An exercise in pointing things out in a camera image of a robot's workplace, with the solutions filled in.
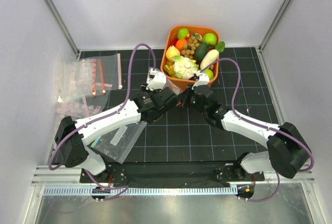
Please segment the white cauliflower toy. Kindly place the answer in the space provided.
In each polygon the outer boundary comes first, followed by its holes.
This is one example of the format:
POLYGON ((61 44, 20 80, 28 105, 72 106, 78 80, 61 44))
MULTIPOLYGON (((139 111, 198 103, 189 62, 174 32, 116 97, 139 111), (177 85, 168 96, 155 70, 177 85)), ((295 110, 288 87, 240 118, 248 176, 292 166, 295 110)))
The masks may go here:
POLYGON ((176 56, 172 60, 176 78, 188 80, 199 70, 199 65, 187 57, 176 56))

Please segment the orange zipper clear bag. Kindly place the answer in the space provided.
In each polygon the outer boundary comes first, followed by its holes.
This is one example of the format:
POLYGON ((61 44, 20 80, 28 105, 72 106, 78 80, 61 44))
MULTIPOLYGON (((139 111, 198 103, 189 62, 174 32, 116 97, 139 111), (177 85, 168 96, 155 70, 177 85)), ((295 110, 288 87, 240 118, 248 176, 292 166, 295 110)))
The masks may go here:
POLYGON ((166 86, 163 88, 170 88, 176 95, 183 93, 183 90, 176 86, 170 79, 167 78, 166 86))

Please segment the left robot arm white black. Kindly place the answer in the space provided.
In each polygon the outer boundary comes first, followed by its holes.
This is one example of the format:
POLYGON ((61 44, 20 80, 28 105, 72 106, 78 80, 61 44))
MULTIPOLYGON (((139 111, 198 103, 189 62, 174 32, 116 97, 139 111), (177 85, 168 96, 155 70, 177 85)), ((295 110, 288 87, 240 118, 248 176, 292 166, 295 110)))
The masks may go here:
POLYGON ((123 103, 97 115, 73 120, 67 116, 60 122, 48 166, 50 170, 57 155, 61 155, 61 165, 66 168, 79 166, 99 183, 109 179, 110 170, 104 159, 88 146, 98 137, 122 126, 139 122, 151 123, 162 117, 179 103, 177 94, 169 87, 152 92, 141 91, 127 97, 123 103))

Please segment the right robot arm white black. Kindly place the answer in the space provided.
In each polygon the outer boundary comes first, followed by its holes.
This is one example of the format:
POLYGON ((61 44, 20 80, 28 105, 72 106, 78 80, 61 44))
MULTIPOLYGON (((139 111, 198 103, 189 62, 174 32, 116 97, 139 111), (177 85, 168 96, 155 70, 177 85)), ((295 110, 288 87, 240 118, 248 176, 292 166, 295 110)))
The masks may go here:
POLYGON ((201 113, 211 126, 240 134, 265 147, 266 151, 245 152, 236 160, 233 173, 238 180, 272 170, 292 179, 310 158, 311 150, 298 129, 289 122, 278 125, 244 116, 220 104, 216 93, 206 85, 187 88, 180 98, 186 107, 201 113))

